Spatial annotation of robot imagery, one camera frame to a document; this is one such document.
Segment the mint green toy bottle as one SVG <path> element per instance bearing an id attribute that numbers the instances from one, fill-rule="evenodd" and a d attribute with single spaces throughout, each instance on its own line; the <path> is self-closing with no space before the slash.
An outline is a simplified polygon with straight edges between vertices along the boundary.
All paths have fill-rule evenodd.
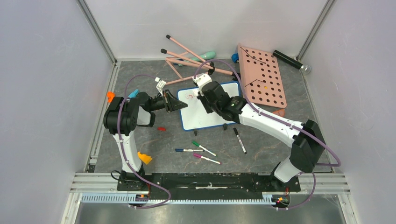
<path id="1" fill-rule="evenodd" d="M 216 53 L 214 52 L 214 51 L 209 51 L 209 52 L 206 52 L 206 53 L 204 53 L 204 54 L 202 54 L 202 55 L 200 55 L 200 58 L 202 58 L 202 59 L 204 59 L 204 60 L 210 60 L 210 59 L 214 59 L 216 57 Z M 201 62 L 202 60 L 201 59 L 199 59 L 198 57 L 196 57 L 196 56 L 194 56 L 194 57 L 189 57 L 189 59 L 191 59 L 191 60 L 193 60 L 193 61 L 197 61 L 197 62 Z M 178 59 L 179 61 L 184 61 L 184 62 L 188 62 L 189 63 L 189 61 L 186 61 L 186 60 L 184 60 L 184 59 Z"/>

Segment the black flashlight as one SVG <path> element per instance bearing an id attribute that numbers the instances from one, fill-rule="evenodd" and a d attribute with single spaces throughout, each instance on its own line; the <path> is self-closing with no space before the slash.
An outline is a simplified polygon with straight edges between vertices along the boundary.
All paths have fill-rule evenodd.
<path id="1" fill-rule="evenodd" d="M 287 63 L 288 65 L 300 70 L 304 74 L 309 74 L 311 71 L 311 67 L 307 64 L 302 64 L 301 62 L 285 55 L 284 53 L 274 50 L 273 56 L 275 56 L 277 59 L 280 59 L 281 61 Z"/>

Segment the yellow orange wedge block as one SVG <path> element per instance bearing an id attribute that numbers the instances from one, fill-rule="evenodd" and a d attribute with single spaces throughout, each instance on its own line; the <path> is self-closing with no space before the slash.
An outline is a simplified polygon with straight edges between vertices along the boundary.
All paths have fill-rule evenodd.
<path id="1" fill-rule="evenodd" d="M 140 160 L 145 164 L 148 165 L 150 164 L 150 162 L 153 160 L 153 158 L 147 154 L 143 154 L 141 152 L 138 152 L 138 157 L 140 158 Z"/>

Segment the small blue toy car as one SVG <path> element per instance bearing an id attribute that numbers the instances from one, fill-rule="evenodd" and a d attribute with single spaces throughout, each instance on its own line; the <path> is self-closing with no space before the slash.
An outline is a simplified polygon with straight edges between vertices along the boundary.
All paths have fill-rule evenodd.
<path id="1" fill-rule="evenodd" d="M 239 63 L 239 54 L 238 53 L 232 54 L 231 60 L 233 63 Z"/>

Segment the orange clip left edge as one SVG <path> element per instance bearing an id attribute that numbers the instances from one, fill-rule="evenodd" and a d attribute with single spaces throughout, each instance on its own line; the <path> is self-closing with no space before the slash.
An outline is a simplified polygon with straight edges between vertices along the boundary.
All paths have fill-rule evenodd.
<path id="1" fill-rule="evenodd" d="M 108 91 L 107 94 L 106 94 L 106 97 L 107 97 L 108 103 L 111 103 L 112 100 L 115 98 L 115 94 L 113 92 L 111 92 L 111 91 Z"/>

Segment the blue framed whiteboard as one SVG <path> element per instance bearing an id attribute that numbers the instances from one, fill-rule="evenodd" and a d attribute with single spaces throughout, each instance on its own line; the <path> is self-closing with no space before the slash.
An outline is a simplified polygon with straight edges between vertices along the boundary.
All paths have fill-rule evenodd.
<path id="1" fill-rule="evenodd" d="M 180 89 L 177 92 L 177 99 L 188 106 L 180 110 L 182 128 L 185 131 L 204 129 L 233 124 L 233 121 L 226 121 L 217 113 L 207 113 L 201 101 L 196 98 L 198 87 Z"/>

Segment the black whiteboard marker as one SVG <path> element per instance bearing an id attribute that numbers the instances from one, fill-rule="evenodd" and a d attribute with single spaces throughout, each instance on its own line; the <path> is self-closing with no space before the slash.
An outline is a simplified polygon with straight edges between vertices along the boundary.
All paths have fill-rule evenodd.
<path id="1" fill-rule="evenodd" d="M 233 128 L 233 131 L 234 131 L 234 133 L 235 133 L 235 135 L 236 135 L 236 137 L 238 139 L 238 142 L 239 142 L 239 144 L 240 144 L 240 146 L 242 148 L 243 153 L 247 154 L 247 151 L 246 151 L 245 146 L 243 145 L 243 143 L 241 141 L 241 138 L 240 138 L 238 130 L 236 128 Z"/>

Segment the pink perforated board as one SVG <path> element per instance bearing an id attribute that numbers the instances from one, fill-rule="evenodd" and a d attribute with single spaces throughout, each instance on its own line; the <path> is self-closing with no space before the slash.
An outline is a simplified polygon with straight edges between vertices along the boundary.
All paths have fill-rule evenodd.
<path id="1" fill-rule="evenodd" d="M 272 53 L 238 44 L 241 84 L 256 105 L 287 106 L 277 58 Z"/>

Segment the blue whiteboard marker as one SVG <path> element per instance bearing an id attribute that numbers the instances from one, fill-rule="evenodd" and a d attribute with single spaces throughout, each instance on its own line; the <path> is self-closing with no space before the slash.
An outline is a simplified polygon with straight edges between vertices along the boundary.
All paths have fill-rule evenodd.
<path id="1" fill-rule="evenodd" d="M 176 148 L 175 152 L 203 152 L 203 149 L 181 149 L 181 148 Z"/>

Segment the pink folding stand legs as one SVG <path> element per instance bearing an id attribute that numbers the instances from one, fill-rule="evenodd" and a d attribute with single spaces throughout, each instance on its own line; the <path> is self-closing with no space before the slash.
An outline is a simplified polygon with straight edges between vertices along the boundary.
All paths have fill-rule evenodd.
<path id="1" fill-rule="evenodd" d="M 190 50 L 189 48 L 178 42 L 171 35 L 167 34 L 166 39 L 172 41 L 177 46 L 181 47 L 184 50 L 184 52 L 177 54 L 166 49 L 160 50 L 162 54 L 167 55 L 167 57 L 165 58 L 165 62 L 170 66 L 170 68 L 174 71 L 174 73 L 178 77 L 178 79 L 174 81 L 166 81 L 165 85 L 177 84 L 184 81 L 188 81 L 193 78 L 193 76 L 183 77 L 178 72 L 175 66 L 180 64 L 183 66 L 193 67 L 197 69 L 201 66 L 201 69 L 206 70 L 207 74 L 210 75 L 213 74 L 214 72 L 218 72 L 225 75 L 231 75 L 233 77 L 233 80 L 237 80 L 237 78 L 240 77 L 240 73 L 238 72 L 232 72 L 230 70 L 216 68 L 214 62 L 218 60 L 214 54 L 212 56 L 199 56 L 198 54 L 196 54 L 195 52 L 193 52 L 192 50 Z"/>

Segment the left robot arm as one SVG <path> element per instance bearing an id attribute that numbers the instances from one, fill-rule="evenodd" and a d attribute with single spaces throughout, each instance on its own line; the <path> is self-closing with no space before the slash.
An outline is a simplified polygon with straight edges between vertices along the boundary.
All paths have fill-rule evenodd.
<path id="1" fill-rule="evenodd" d="M 139 92 L 133 98 L 114 97 L 107 108 L 103 124 L 116 140 L 122 161 L 118 191 L 142 190 L 148 186 L 142 160 L 139 158 L 134 131 L 137 127 L 153 127 L 154 111 L 173 112 L 188 107 L 169 90 L 155 97 Z"/>

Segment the blue toy marker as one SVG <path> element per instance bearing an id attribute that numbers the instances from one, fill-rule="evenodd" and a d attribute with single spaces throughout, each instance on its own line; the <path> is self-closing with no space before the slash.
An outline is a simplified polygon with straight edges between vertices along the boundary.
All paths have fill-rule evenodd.
<path id="1" fill-rule="evenodd" d="M 135 98 L 139 93 L 140 93 L 140 91 L 138 89 L 136 89 L 132 93 L 130 93 L 128 97 Z"/>

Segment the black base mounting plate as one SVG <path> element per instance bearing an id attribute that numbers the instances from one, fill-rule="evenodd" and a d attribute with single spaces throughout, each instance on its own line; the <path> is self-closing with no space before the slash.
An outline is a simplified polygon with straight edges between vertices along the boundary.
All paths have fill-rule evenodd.
<path id="1" fill-rule="evenodd" d="M 166 200 L 237 200 L 260 199 L 263 192 L 299 192 L 297 177 L 287 183 L 269 174 L 259 173 L 151 173 L 140 180 L 122 172 L 118 191 L 147 191 L 150 199 Z"/>

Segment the orange round tape measure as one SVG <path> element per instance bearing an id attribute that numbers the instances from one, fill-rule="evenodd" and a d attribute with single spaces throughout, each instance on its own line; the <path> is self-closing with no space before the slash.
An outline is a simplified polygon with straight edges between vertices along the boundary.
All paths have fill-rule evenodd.
<path id="1" fill-rule="evenodd" d="M 284 109 L 280 109 L 277 111 L 274 111 L 273 114 L 279 116 L 279 117 L 284 117 L 285 116 L 285 110 Z"/>

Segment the pink whiteboard marker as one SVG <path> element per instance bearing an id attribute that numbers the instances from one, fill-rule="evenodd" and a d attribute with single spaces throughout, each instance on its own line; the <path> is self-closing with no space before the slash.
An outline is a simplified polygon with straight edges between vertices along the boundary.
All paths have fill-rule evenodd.
<path id="1" fill-rule="evenodd" d="M 216 163 L 216 164 L 219 164 L 219 165 L 222 165 L 222 162 L 207 158 L 207 157 L 205 157 L 205 156 L 203 156 L 201 154 L 193 153 L 193 156 L 195 156 L 197 158 L 200 158 L 200 159 L 204 159 L 204 160 L 213 162 L 213 163 Z"/>

